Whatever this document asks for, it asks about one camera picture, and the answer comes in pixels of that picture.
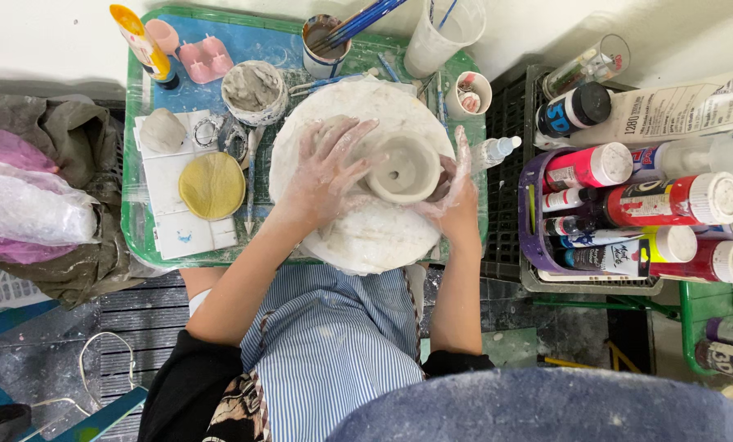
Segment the pink plastic bag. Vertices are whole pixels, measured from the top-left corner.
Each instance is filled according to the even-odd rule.
[[[58,172],[58,166],[22,138],[0,131],[0,162],[26,171]],[[0,237],[0,261],[31,264],[66,255],[77,246],[41,246]]]

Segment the clay-covered hand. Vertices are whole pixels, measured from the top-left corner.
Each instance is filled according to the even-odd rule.
[[[372,159],[344,162],[361,139],[378,126],[378,120],[336,118],[310,124],[299,139],[298,167],[283,196],[271,211],[298,222],[307,232],[324,226],[353,205],[345,196],[369,173]]]
[[[454,132],[458,146],[456,164],[448,156],[440,156],[440,173],[435,192],[425,201],[411,205],[426,216],[454,245],[480,241],[478,236],[478,190],[470,179],[470,146],[465,129]]]

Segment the blue striped apron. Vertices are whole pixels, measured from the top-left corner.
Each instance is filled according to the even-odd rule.
[[[416,324],[401,268],[281,267],[241,345],[273,442],[323,440],[360,405],[420,382]]]

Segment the white wall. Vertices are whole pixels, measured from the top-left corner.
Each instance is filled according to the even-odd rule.
[[[438,0],[448,4],[448,0]],[[0,91],[27,95],[82,92],[123,99],[127,46],[109,0],[0,0]],[[198,0],[196,4],[303,20],[349,16],[367,0]],[[488,26],[468,50],[494,78],[524,54],[563,62],[615,32],[631,48],[622,83],[650,86],[733,69],[733,0],[484,0]],[[164,3],[126,0],[138,15]],[[421,0],[408,0],[370,32],[410,36]]]

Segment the pottery wheel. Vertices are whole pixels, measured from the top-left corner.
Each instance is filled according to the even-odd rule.
[[[277,134],[268,187],[273,201],[282,196],[298,166],[296,139],[303,128],[314,120],[340,114],[361,120],[380,119],[380,125],[354,148],[349,162],[370,153],[382,135],[396,131],[416,132],[429,140],[440,155],[454,157],[445,129],[414,96],[371,76],[342,81],[309,95],[288,115]],[[372,194],[364,183],[354,186],[350,193]],[[423,216],[377,197],[322,230],[322,234],[316,230],[304,238],[301,251],[357,275],[412,264],[440,239],[440,233]]]

